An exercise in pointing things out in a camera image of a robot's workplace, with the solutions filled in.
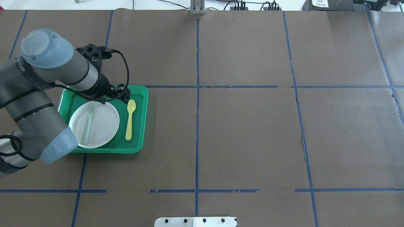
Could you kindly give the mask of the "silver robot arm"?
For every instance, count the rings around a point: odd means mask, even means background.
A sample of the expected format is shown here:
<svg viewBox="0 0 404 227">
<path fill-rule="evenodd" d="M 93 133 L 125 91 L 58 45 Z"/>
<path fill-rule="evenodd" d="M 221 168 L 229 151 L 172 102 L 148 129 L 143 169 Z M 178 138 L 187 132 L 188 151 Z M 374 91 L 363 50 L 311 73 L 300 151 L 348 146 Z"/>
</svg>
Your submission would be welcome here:
<svg viewBox="0 0 404 227">
<path fill-rule="evenodd" d="M 22 39 L 20 54 L 1 64 L 1 108 L 17 129 L 1 135 L 1 178 L 36 160 L 52 163 L 74 151 L 78 141 L 46 91 L 63 88 L 81 98 L 106 104 L 129 101 L 129 76 L 114 86 L 103 75 L 103 60 L 123 53 L 105 46 L 74 48 L 50 29 L 37 29 Z"/>
</svg>

